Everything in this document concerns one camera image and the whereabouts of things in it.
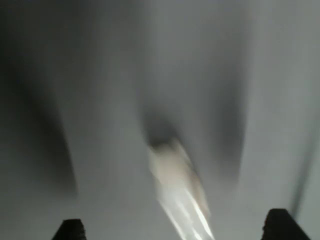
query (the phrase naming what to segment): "dark object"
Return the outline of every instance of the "dark object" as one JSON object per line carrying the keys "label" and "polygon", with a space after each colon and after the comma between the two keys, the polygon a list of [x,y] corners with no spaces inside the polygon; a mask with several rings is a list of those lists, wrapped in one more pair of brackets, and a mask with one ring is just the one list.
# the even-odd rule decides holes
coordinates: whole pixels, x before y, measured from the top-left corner
{"label": "dark object", "polygon": [[266,216],[262,240],[310,240],[285,209],[271,209]]}
{"label": "dark object", "polygon": [[84,225],[80,219],[64,220],[52,240],[87,240]]}
{"label": "dark object", "polygon": [[[52,240],[87,240],[80,219],[64,220]],[[285,209],[271,209],[266,216],[261,240],[310,240]]]}

